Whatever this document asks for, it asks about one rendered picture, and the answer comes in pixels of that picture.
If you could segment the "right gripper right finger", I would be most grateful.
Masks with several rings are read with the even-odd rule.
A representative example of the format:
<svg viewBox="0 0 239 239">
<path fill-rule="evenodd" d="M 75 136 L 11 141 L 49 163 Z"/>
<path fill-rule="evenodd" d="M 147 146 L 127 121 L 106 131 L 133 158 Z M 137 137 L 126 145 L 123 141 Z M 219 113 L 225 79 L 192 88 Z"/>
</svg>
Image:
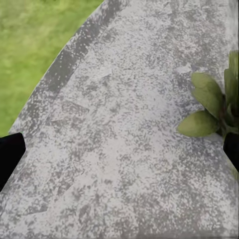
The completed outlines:
<svg viewBox="0 0 239 239">
<path fill-rule="evenodd" d="M 224 142 L 224 152 L 239 172 L 239 135 L 227 133 Z"/>
</svg>

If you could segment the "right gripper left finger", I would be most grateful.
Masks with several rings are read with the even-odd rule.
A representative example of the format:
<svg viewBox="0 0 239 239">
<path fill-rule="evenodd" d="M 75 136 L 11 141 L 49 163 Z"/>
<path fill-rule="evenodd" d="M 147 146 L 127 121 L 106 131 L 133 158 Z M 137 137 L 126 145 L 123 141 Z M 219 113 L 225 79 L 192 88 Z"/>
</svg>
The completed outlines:
<svg viewBox="0 0 239 239">
<path fill-rule="evenodd" d="M 16 168 L 26 147 L 22 133 L 0 138 L 0 192 Z"/>
</svg>

